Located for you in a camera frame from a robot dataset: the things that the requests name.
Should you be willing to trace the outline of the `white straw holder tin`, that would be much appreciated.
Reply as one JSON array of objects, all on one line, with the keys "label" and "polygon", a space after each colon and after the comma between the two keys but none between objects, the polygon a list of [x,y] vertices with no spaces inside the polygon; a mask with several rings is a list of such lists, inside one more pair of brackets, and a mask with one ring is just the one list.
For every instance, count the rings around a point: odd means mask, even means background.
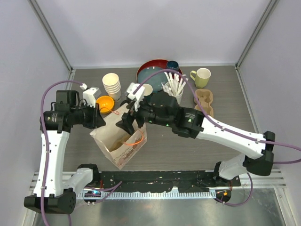
[{"label": "white straw holder tin", "polygon": [[175,97],[178,104],[181,103],[183,89],[181,90],[181,92],[178,95],[174,95],[172,92],[172,88],[170,87],[169,83],[167,82],[165,85],[163,85],[163,91],[166,92],[168,95]]}]

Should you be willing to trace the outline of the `light green ceramic mug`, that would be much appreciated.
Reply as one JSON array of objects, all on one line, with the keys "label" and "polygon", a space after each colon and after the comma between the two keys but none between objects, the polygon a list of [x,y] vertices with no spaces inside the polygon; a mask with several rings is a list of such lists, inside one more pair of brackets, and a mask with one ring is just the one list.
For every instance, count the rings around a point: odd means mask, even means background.
[{"label": "light green ceramic mug", "polygon": [[193,79],[195,86],[202,89],[207,85],[211,77],[211,71],[207,68],[199,68],[197,71],[191,71],[190,77]]}]

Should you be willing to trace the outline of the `dark blue ceramic cup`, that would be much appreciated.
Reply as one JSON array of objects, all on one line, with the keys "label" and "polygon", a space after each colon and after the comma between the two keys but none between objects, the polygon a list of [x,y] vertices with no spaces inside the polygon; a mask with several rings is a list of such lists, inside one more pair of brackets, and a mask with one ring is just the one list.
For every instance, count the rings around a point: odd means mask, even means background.
[{"label": "dark blue ceramic cup", "polygon": [[178,71],[179,64],[176,61],[168,61],[166,64],[166,68]]}]

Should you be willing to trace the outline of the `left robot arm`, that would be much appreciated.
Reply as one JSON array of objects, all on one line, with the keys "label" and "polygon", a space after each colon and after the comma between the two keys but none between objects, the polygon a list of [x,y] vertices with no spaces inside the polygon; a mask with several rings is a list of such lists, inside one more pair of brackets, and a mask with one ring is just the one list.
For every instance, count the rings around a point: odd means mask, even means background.
[{"label": "left robot arm", "polygon": [[71,214],[76,196],[85,186],[99,185],[100,174],[95,164],[81,164],[66,182],[63,181],[63,162],[67,141],[74,125],[88,129],[105,126],[96,99],[99,88],[91,87],[80,99],[75,90],[58,90],[50,111],[44,112],[46,130],[42,131],[42,155],[38,181],[33,194],[25,197],[24,206],[40,213],[44,204],[47,214]]}]

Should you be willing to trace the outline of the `orange plastic bowl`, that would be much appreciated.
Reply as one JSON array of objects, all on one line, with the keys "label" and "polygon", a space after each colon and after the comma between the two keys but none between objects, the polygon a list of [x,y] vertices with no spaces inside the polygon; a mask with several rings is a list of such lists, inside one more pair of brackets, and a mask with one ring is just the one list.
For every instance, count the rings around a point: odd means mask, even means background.
[{"label": "orange plastic bowl", "polygon": [[113,98],[110,96],[101,96],[96,100],[96,103],[99,104],[99,110],[101,114],[112,112],[115,104]]}]

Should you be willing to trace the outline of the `aluminium frame rail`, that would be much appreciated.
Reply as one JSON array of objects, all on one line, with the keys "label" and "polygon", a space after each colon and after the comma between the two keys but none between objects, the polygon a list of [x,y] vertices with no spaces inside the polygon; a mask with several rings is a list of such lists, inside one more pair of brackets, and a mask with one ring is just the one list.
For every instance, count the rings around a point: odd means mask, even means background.
[{"label": "aluminium frame rail", "polygon": [[286,184],[277,169],[266,177],[248,173],[229,182],[215,181],[213,172],[205,170],[101,171],[77,195],[85,200],[92,198],[91,193],[104,197],[114,186],[117,189],[109,196],[111,200],[218,198],[227,202],[236,189],[246,189],[250,195],[255,189],[285,188]]}]

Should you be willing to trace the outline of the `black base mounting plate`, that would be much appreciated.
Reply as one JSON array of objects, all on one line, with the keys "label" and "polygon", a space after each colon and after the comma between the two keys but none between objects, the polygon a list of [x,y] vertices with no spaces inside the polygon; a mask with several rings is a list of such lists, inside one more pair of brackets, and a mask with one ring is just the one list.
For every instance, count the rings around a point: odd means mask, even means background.
[{"label": "black base mounting plate", "polygon": [[235,176],[228,181],[216,178],[213,172],[204,170],[181,171],[102,171],[88,187],[101,185],[108,189],[118,183],[117,192],[163,193],[177,187],[180,193],[206,192],[209,188],[238,187],[240,179]]}]

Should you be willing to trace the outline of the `blue ceramic plate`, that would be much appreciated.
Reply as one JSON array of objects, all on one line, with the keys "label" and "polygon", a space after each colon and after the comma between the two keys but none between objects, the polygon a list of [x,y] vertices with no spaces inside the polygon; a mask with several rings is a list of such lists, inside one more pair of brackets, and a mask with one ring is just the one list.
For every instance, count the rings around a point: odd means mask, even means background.
[{"label": "blue ceramic plate", "polygon": [[[143,82],[146,78],[148,78],[150,75],[154,74],[157,71],[162,70],[161,67],[158,66],[150,66],[142,69],[138,73],[137,81],[138,83]],[[159,73],[156,76],[153,76],[147,81],[147,84],[150,84],[154,89],[160,89],[162,88],[162,83],[165,84],[167,83],[167,77],[165,76],[164,73]]]}]

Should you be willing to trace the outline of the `dark green ceramic mug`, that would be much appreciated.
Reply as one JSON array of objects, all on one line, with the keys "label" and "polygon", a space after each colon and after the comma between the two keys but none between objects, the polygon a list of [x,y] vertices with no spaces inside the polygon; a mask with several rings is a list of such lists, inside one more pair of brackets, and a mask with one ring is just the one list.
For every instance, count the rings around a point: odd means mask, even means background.
[{"label": "dark green ceramic mug", "polygon": [[143,84],[145,97],[150,96],[153,93],[153,87],[150,84]]}]

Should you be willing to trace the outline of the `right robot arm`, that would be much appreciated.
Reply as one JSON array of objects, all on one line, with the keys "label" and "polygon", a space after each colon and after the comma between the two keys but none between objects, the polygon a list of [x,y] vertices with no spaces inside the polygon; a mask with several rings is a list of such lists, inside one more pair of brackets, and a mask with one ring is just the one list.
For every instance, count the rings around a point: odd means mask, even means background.
[{"label": "right robot arm", "polygon": [[212,179],[218,186],[241,174],[268,176],[272,171],[273,145],[265,141],[275,140],[273,132],[256,134],[235,127],[227,129],[226,124],[198,110],[181,107],[175,97],[166,93],[157,93],[149,101],[128,98],[125,102],[127,109],[116,126],[130,135],[134,134],[134,121],[140,128],[147,122],[170,127],[180,137],[208,140],[239,151],[237,157],[216,163]]}]

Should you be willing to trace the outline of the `brown paper takeout bag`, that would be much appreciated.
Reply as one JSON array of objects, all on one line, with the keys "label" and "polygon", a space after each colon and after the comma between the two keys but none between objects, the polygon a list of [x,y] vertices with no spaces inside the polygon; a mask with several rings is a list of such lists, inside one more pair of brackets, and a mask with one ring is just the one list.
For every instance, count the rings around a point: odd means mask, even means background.
[{"label": "brown paper takeout bag", "polygon": [[105,157],[118,169],[122,169],[129,160],[147,142],[147,130],[143,125],[138,128],[137,122],[133,122],[134,134],[129,135],[123,129],[116,126],[121,120],[122,114],[128,112],[127,104],[123,104],[116,113],[111,113],[104,118],[105,126],[94,129],[90,136],[94,139]]}]

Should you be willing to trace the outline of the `brown cardboard cup carrier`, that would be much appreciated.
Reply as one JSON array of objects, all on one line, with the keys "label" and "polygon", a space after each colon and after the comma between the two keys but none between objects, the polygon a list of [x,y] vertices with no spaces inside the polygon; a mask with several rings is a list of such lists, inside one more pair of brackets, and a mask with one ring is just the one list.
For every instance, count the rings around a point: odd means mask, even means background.
[{"label": "brown cardboard cup carrier", "polygon": [[108,149],[109,152],[112,152],[118,148],[120,148],[127,140],[129,140],[131,135],[124,135],[123,137],[117,139],[112,146]]},{"label": "brown cardboard cup carrier", "polygon": [[205,112],[214,117],[214,110],[211,107],[211,103],[213,102],[213,94],[208,89],[197,89],[195,90],[195,95],[197,96],[201,106],[205,110]]}]

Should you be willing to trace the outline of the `stack of white paper cups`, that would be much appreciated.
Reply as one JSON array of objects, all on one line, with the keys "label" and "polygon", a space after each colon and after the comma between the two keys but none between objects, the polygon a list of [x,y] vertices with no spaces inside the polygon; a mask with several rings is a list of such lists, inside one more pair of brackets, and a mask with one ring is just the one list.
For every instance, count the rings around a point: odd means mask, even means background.
[{"label": "stack of white paper cups", "polygon": [[118,75],[108,73],[103,76],[102,82],[108,95],[113,98],[114,101],[119,101],[121,99],[121,84]]}]

